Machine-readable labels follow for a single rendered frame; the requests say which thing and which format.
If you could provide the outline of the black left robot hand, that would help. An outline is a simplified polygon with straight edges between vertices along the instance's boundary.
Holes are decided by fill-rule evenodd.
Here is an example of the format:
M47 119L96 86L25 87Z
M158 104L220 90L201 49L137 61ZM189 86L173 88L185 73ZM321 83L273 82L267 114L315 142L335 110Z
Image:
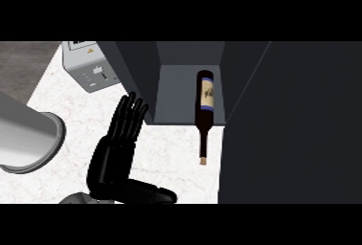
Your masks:
M168 189L129 178L137 137L148 105L132 92L115 108L106 135L93 151L87 169L89 195L96 200L124 204L176 204L177 195Z

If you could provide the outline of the dark wine bottle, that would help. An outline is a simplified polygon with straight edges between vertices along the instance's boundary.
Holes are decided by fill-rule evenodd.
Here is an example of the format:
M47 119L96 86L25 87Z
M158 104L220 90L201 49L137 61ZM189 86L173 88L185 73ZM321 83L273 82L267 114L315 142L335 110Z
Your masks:
M195 125L199 130L199 164L207 164L208 131L214 126L214 74L202 70L197 74Z

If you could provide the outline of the dark grey cabinet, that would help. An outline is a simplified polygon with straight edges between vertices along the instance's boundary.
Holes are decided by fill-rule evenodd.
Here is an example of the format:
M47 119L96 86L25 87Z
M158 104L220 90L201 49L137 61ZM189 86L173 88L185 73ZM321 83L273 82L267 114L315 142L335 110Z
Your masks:
M214 124L225 125L247 90L267 41L102 41L124 89L148 104L151 125L195 124L197 74L214 74Z

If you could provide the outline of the pale grey appliance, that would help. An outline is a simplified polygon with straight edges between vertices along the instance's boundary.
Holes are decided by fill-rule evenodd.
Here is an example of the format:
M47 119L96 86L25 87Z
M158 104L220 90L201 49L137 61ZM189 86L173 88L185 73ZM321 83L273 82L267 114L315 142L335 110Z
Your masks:
M62 66L87 93L120 83L96 41L62 42Z

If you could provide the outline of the dark grey cabinet door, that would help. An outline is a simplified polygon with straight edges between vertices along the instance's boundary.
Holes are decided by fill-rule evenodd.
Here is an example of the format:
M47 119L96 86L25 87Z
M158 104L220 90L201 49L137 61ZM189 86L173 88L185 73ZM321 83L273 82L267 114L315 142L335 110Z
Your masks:
M362 203L362 42L275 42L223 131L217 201Z

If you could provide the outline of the grey metal pot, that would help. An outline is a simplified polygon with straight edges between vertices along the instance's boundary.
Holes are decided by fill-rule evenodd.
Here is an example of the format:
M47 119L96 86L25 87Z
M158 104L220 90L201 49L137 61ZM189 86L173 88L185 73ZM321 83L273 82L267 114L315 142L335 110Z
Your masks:
M0 168L25 174L55 157L66 127L50 112L38 112L0 92Z

